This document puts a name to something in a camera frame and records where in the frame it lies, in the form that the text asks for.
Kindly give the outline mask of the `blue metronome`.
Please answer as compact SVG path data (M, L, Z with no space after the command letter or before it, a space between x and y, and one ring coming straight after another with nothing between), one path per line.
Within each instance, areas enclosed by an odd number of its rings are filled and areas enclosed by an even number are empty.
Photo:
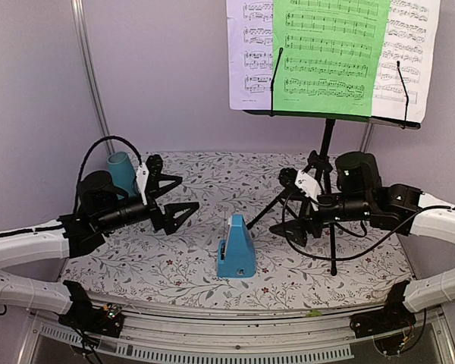
M217 276L249 279L256 274L256 252L242 215L228 219L227 238L218 246Z

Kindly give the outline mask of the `black music stand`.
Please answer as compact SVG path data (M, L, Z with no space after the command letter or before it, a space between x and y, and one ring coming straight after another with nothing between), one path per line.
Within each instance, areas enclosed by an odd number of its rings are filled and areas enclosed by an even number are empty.
M345 221L367 221L372 227L408 234L410 222L420 208L421 190L403 184L383 187L374 155L366 152L348 152L331 163L328 150L335 120L325 122L322 145L319 151L311 151L304 172L314 177L322 189L312 205L322 220L323 228L329 229L331 275L337 274L335 231ZM290 212L289 201L307 199L300 192L283 187L279 193L251 222L253 228L276 204L283 206L283 214Z

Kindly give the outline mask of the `purple paper sheet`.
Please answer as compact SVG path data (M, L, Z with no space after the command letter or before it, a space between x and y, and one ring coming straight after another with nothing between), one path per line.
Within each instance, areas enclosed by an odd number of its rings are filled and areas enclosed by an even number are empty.
M270 109L273 2L226 1L232 110Z

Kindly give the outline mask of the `green paper sheet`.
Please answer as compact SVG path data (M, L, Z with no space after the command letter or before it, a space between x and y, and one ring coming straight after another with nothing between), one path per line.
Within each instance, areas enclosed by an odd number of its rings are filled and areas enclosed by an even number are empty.
M388 1L276 1L272 108L368 117Z

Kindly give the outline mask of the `white sheet music page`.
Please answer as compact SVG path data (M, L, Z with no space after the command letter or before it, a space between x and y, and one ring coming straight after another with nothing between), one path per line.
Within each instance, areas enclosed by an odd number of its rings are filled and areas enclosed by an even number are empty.
M372 116L422 123L426 109L439 1L392 1L372 101Z

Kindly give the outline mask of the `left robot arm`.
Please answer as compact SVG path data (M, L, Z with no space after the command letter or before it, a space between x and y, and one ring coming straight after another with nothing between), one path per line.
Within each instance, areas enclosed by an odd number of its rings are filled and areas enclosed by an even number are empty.
M175 233L199 209L199 203L159 207L156 197L182 182L175 176L159 177L169 184L130 196L115 186L109 172L92 172L77 184L80 204L74 212L37 226L0 232L0 305L68 315L80 328L92 328L98 321L97 312L81 284L38 281L5 270L29 262L88 256L111 233L142 221L151 221L155 231Z

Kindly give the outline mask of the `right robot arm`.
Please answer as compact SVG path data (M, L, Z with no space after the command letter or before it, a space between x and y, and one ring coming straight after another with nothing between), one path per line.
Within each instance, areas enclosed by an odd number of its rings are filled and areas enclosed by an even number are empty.
M286 239L299 254L318 260L297 249L305 247L307 235L319 238L325 225L348 221L368 221L372 228L388 231L369 250L392 234L433 237L455 244L455 205L435 198L419 188L405 184L383 187L373 154L348 152L335 159L339 193L322 192L319 183L304 170L284 168L279 181L286 190L308 203L307 211L291 221L269 228L272 234ZM385 308L377 315L377 324L385 331L394 330L406 318L430 306L455 300L455 268L416 281L394 284L387 295Z

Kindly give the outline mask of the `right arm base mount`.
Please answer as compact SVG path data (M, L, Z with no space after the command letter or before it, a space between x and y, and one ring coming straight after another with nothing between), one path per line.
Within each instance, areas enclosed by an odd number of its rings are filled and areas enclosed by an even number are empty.
M414 326L415 314L403 304L404 291L410 281L396 283L389 291L381 309L359 313L350 317L350 329L356 338L383 334Z

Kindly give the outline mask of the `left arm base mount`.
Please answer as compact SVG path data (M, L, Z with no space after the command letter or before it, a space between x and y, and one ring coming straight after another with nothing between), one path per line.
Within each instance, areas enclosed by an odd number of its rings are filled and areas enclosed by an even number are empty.
M69 292L71 307L58 316L58 323L78 331L119 338L124 326L122 307L114 303L95 308L83 287L73 281L63 281Z

